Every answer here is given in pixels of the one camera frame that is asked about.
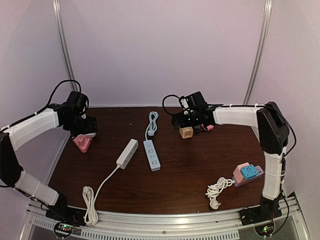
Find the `light blue power strip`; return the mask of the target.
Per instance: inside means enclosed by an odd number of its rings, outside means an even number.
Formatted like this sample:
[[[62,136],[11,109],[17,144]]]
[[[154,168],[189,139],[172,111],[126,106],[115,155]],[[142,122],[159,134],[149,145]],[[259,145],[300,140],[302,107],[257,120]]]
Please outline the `light blue power strip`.
[[[155,149],[155,146],[153,144],[153,141],[151,139],[144,140],[143,146],[145,149],[146,157],[149,163],[150,170],[152,172],[159,171],[161,169],[161,164]]]

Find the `pink plug adapter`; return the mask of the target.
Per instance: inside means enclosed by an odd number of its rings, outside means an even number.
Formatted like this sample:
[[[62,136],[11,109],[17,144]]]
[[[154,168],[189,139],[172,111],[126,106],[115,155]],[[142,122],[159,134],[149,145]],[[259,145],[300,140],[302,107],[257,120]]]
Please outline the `pink plug adapter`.
[[[201,125],[201,128],[205,131],[205,132],[209,132],[212,131],[214,129],[213,125],[208,125],[208,126],[204,126],[203,124]]]

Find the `beige cube socket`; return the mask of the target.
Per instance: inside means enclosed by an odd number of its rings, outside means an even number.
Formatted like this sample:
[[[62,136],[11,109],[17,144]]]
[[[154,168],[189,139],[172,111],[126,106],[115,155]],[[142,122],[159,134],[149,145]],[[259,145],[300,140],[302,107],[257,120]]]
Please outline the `beige cube socket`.
[[[189,126],[189,127],[180,127],[179,128],[179,134],[182,137],[182,139],[189,139],[192,138],[194,135],[194,129]]]

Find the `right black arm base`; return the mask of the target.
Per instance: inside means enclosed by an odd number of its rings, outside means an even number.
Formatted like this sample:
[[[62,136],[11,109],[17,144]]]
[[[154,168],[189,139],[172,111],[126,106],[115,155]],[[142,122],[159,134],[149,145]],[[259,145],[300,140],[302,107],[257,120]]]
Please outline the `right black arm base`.
[[[244,207],[239,212],[243,226],[271,221],[273,218],[281,217],[282,211],[278,200],[262,199],[260,205]]]

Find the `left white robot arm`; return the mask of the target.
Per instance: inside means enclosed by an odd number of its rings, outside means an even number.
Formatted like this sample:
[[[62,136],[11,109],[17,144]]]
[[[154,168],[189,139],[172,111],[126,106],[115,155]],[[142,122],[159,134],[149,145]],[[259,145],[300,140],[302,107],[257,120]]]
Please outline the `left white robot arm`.
[[[8,188],[22,191],[38,201],[53,206],[52,213],[61,222],[72,218],[72,211],[59,202],[61,196],[27,173],[19,164],[16,151],[39,135],[62,127],[76,138],[79,135],[94,137],[98,132],[96,117],[86,115],[86,107],[72,104],[50,104],[40,113],[0,130],[0,180]]]

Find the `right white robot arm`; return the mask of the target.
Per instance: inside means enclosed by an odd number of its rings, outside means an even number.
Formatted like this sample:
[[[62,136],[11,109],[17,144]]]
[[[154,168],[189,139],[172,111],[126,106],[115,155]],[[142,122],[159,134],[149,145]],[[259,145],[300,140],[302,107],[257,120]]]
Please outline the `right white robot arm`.
[[[256,128],[265,159],[265,177],[262,197],[274,201],[281,192],[285,176],[284,162],[291,152],[289,135],[296,134],[278,105],[270,101],[259,105],[202,104],[184,108],[171,115],[175,129],[203,125],[237,125]]]

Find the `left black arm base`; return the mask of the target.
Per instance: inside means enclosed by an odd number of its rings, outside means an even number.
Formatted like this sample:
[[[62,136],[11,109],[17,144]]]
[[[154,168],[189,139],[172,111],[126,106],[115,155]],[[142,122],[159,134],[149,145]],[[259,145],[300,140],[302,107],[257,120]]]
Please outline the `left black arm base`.
[[[45,216],[47,218],[64,222],[76,227],[85,227],[86,211],[79,208],[69,207],[65,199],[58,199],[55,205],[43,204],[47,208]]]

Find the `white power strip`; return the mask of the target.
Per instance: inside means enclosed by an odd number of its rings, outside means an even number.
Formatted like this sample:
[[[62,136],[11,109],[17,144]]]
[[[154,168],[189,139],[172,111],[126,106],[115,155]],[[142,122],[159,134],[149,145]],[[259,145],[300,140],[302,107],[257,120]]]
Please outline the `white power strip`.
[[[136,139],[131,139],[126,147],[123,149],[122,153],[116,160],[116,165],[118,168],[124,170],[128,163],[130,162],[131,158],[135,154],[136,150],[138,149],[139,143]]]

